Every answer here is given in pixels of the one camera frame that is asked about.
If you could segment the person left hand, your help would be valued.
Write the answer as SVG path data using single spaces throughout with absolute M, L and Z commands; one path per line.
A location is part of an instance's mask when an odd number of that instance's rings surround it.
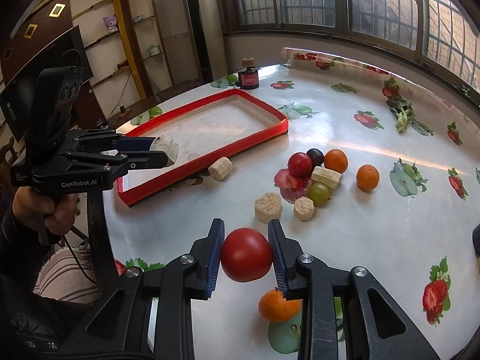
M 50 197 L 37 193 L 31 187 L 17 189 L 12 212 L 14 216 L 31 229 L 35 229 L 35 219 L 44 220 L 44 226 L 55 235 L 66 235 L 80 214 L 76 194 L 66 195 L 59 203 Z

